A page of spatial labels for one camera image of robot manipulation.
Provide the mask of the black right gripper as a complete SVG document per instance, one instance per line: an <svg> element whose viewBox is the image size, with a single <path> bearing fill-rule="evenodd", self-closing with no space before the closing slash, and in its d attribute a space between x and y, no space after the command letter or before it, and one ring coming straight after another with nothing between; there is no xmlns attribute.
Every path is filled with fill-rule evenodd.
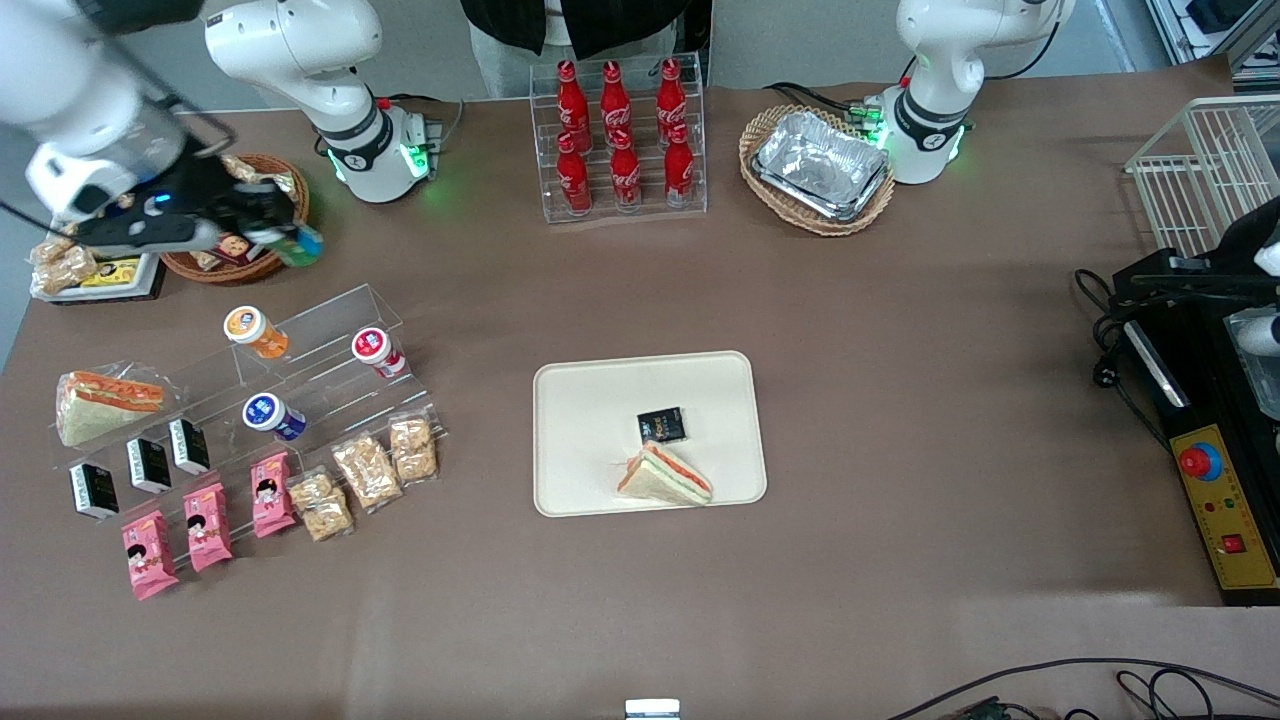
<svg viewBox="0 0 1280 720"><path fill-rule="evenodd" d="M180 158L147 181L109 165L90 174L76 193L76 241L95 252L178 252L210 249L219 218L232 206L238 232L251 243L274 247L293 225L255 219L294 219L294 201L276 183L238 183L218 158Z"/></svg>

